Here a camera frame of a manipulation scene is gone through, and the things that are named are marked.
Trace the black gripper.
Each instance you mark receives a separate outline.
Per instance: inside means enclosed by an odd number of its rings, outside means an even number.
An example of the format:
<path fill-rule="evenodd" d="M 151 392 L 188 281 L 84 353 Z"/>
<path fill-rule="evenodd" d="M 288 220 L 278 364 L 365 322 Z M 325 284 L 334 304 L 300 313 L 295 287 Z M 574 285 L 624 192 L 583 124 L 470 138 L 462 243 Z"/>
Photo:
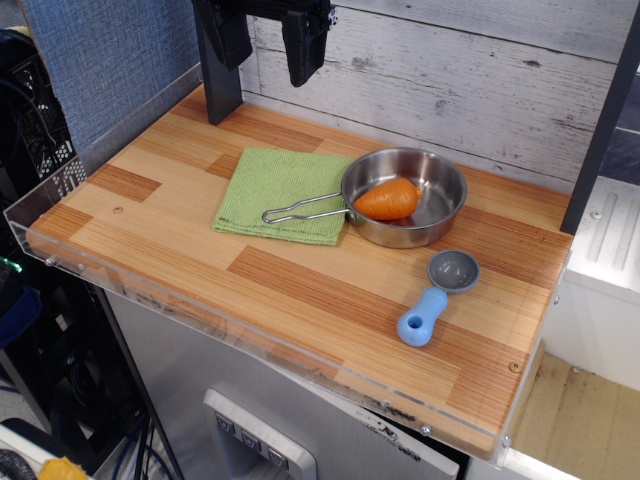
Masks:
<path fill-rule="evenodd" d="M 337 23 L 330 1 L 194 1 L 211 12 L 214 50 L 227 69 L 239 67 L 253 52 L 246 15 L 282 20 L 290 82 L 301 87 L 324 65 L 328 25 Z"/>

